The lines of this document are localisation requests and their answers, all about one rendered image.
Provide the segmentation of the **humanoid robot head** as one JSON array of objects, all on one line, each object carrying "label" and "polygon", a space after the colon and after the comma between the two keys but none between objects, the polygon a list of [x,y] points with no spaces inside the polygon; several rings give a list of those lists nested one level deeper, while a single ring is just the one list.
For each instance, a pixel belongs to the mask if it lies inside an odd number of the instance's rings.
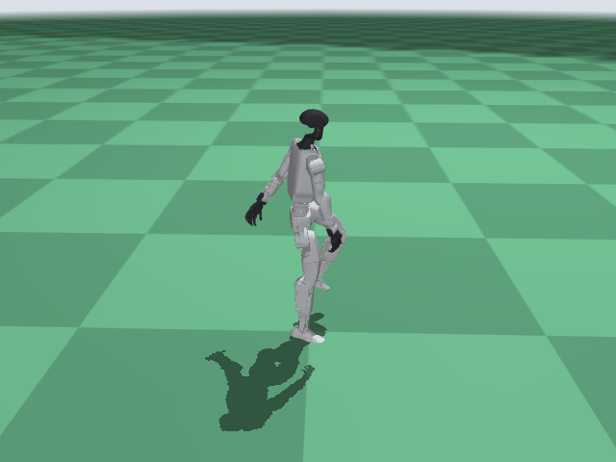
[{"label": "humanoid robot head", "polygon": [[[314,144],[315,140],[321,140],[323,127],[328,123],[328,116],[319,110],[310,109],[304,111],[300,115],[299,120],[301,123],[308,125],[308,127],[315,128],[315,131],[312,134],[305,134],[303,140],[296,145],[300,150],[311,149],[311,144]],[[315,147],[315,149],[317,148]]]}]

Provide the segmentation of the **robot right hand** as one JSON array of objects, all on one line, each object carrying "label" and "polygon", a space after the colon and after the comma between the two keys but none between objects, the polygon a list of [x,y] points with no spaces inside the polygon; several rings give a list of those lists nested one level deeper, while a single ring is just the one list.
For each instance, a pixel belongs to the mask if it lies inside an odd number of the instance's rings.
[{"label": "robot right hand", "polygon": [[328,236],[331,237],[331,245],[332,245],[331,250],[328,250],[328,251],[329,252],[334,252],[335,250],[337,250],[337,248],[342,243],[341,237],[343,235],[339,232],[339,229],[336,231],[336,233],[334,235],[333,235],[333,233],[332,233],[332,231],[330,229],[327,228],[326,231],[327,231]]}]

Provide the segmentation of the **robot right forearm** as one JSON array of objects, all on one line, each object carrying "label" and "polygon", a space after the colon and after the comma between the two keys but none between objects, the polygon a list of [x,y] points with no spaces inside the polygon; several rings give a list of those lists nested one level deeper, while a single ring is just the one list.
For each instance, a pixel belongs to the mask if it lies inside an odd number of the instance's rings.
[{"label": "robot right forearm", "polygon": [[319,214],[321,215],[322,223],[325,226],[325,229],[330,229],[334,235],[339,228],[332,214],[331,197],[329,195],[325,195],[321,198]]}]

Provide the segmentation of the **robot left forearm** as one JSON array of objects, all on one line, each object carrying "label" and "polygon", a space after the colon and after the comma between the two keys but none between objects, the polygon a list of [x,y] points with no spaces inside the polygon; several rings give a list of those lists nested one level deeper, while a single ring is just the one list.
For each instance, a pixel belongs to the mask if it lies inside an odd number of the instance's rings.
[{"label": "robot left forearm", "polygon": [[261,200],[263,202],[268,202],[270,198],[275,195],[275,192],[278,190],[278,188],[283,184],[283,179],[280,178],[277,171],[272,175],[271,180],[265,186],[264,190],[260,192],[264,193],[264,197]]}]

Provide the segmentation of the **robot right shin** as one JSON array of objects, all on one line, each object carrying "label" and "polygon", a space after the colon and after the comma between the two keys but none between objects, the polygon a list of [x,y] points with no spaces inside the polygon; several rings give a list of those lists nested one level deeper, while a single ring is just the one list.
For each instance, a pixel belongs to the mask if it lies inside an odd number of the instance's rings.
[{"label": "robot right shin", "polygon": [[315,286],[309,293],[306,284],[303,282],[298,282],[295,285],[295,310],[298,312],[300,332],[304,331],[304,333],[307,333],[307,330],[309,329],[308,323],[313,307],[314,290]]}]

